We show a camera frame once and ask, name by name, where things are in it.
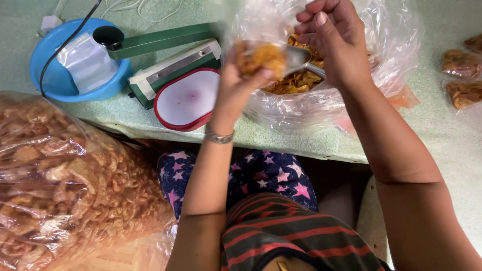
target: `black power cord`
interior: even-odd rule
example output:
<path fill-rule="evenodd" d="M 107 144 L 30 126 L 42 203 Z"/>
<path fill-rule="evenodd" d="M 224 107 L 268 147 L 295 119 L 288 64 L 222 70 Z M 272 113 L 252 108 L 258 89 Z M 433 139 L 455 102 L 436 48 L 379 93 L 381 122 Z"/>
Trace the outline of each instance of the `black power cord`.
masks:
<path fill-rule="evenodd" d="M 47 70 L 47 67 L 49 66 L 50 62 L 52 62 L 52 60 L 60 53 L 60 51 L 65 47 L 67 46 L 67 44 L 80 32 L 80 30 L 82 29 L 82 27 L 84 27 L 85 23 L 87 23 L 87 20 L 92 16 L 92 14 L 95 12 L 95 10 L 97 9 L 97 7 L 99 6 L 100 2 L 102 2 L 102 0 L 97 0 L 97 3 L 95 3 L 94 7 L 90 10 L 89 14 L 87 14 L 87 16 L 84 18 L 84 20 L 82 21 L 82 23 L 79 25 L 79 27 L 74 31 L 74 33 L 72 33 L 72 35 L 70 35 L 70 37 L 68 37 L 65 42 L 59 47 L 59 49 L 57 49 L 57 51 L 55 51 L 55 53 L 49 58 L 49 60 L 47 60 L 47 63 L 45 63 L 45 66 L 43 66 L 43 69 L 42 69 L 42 73 L 40 74 L 40 93 L 42 93 L 42 96 L 44 98 L 47 98 L 45 97 L 45 92 L 43 91 L 43 84 L 42 84 L 42 81 L 43 81 L 43 75 L 45 74 L 45 71 Z"/>

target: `green impulse sealer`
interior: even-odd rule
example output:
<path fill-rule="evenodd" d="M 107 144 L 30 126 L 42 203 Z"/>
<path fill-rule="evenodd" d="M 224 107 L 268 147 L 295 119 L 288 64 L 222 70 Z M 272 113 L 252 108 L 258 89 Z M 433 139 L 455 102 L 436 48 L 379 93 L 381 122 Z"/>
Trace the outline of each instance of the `green impulse sealer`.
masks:
<path fill-rule="evenodd" d="M 120 29 L 103 26 L 94 31 L 93 38 L 107 48 L 112 59 L 129 58 L 202 41 L 147 69 L 139 70 L 129 78 L 128 84 L 135 97 L 145 109 L 151 109 L 157 91 L 166 83 L 197 68 L 221 67 L 221 47 L 216 39 L 221 32 L 220 23 L 206 23 L 124 39 Z"/>

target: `metal scoop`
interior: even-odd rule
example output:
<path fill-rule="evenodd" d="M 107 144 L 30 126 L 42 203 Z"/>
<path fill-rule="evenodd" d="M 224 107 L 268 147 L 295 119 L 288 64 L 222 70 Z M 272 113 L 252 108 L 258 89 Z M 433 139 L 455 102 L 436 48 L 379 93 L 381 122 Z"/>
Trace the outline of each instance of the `metal scoop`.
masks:
<path fill-rule="evenodd" d="M 285 50 L 286 53 L 286 70 L 283 77 L 294 72 L 301 72 L 308 70 L 323 79 L 326 79 L 325 70 L 310 63 L 311 54 L 308 50 L 288 45 Z"/>

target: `starry pants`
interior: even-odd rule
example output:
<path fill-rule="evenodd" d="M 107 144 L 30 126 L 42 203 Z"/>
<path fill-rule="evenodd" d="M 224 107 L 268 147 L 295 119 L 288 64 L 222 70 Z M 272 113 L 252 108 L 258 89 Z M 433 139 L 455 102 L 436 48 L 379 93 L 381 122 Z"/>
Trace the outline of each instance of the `starry pants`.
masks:
<path fill-rule="evenodd" d="M 196 156 L 172 151 L 159 157 L 157 172 L 162 194 L 179 220 L 187 182 Z M 229 169 L 226 211 L 249 195 L 272 192 L 286 196 L 318 212 L 311 181 L 292 154 L 248 149 Z"/>

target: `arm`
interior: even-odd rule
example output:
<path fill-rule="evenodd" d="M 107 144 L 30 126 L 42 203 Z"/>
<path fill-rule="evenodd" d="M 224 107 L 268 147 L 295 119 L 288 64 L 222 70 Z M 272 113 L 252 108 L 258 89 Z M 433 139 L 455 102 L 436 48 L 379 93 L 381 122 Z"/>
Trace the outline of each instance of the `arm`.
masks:
<path fill-rule="evenodd" d="M 213 132 L 233 133 L 251 92 L 266 84 L 272 72 L 261 70 L 241 81 L 228 61 L 221 71 L 219 91 L 210 125 Z M 233 144 L 204 140 L 187 183 L 181 217 L 166 271 L 218 271 L 221 234 L 225 229 L 229 162 Z"/>
<path fill-rule="evenodd" d="M 373 83 L 363 22 L 351 2 L 316 0 L 297 19 L 298 41 L 324 56 L 377 180 L 396 269 L 482 270 L 432 156 Z"/>

